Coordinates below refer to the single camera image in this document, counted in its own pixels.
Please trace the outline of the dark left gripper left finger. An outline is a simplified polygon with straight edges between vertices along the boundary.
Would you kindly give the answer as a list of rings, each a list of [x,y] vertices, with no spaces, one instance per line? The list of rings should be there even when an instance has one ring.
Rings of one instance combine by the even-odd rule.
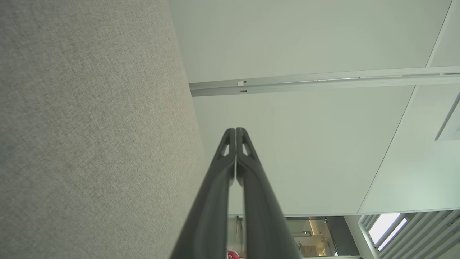
[[[229,187],[234,178],[236,130],[227,129],[217,146],[171,259],[226,259]]]

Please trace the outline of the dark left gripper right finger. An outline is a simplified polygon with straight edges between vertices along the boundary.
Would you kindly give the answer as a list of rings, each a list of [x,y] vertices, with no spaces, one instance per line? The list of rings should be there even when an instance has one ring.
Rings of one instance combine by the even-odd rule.
[[[299,259],[286,219],[246,129],[236,129],[236,178],[243,187],[247,259]]]

